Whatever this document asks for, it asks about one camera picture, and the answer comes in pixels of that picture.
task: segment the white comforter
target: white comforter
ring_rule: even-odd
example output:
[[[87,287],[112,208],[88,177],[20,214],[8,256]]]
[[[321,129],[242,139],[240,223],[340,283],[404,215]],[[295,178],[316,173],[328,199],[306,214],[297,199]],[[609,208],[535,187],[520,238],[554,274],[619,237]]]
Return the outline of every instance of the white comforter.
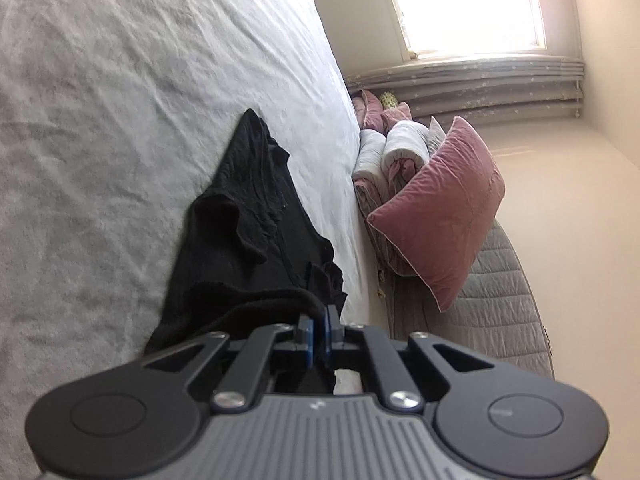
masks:
[[[312,0],[0,0],[0,478],[37,473],[39,395],[139,353],[248,107],[334,245],[343,319],[386,325],[358,127]]]

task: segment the black cloth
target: black cloth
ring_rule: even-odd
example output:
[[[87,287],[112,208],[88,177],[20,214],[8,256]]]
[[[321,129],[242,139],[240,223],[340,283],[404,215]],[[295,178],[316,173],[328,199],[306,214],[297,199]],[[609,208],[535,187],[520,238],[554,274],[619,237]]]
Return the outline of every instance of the black cloth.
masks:
[[[145,354],[222,330],[322,322],[344,306],[334,248],[313,227],[287,168],[289,153],[253,110],[242,116],[212,184],[190,206],[161,321]]]

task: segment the gray curtain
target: gray curtain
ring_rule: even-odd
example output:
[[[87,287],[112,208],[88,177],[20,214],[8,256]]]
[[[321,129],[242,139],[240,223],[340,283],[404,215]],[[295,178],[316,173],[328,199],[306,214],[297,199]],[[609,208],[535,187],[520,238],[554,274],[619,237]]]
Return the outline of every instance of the gray curtain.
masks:
[[[393,92],[414,120],[443,126],[460,115],[472,124],[517,119],[578,117],[584,63],[557,56],[520,54],[484,59],[418,60],[350,76],[351,94]]]

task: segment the beige wall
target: beige wall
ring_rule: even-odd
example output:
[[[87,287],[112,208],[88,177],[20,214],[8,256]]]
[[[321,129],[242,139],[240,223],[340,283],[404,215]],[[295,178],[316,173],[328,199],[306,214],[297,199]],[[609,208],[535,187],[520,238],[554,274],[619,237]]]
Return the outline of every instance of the beige wall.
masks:
[[[402,63],[406,50],[391,0],[315,0],[343,75]]]
[[[640,166],[640,0],[576,0],[584,117]]]
[[[506,183],[498,220],[551,341],[556,378],[609,417],[600,480],[637,480],[640,169],[584,121],[479,128]]]

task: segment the gray bedspread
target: gray bedspread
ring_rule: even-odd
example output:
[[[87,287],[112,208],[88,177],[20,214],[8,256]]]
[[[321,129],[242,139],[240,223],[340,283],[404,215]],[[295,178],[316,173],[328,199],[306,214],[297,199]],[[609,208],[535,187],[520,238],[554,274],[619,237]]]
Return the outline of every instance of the gray bedspread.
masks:
[[[344,321],[386,327],[358,125],[313,0],[0,0],[0,479],[38,473],[38,396],[141,351],[249,107],[334,245]]]
[[[553,376],[546,332],[522,266],[498,222],[482,245],[453,306],[438,311],[419,278],[389,277],[390,330],[404,340],[420,330],[544,376]]]

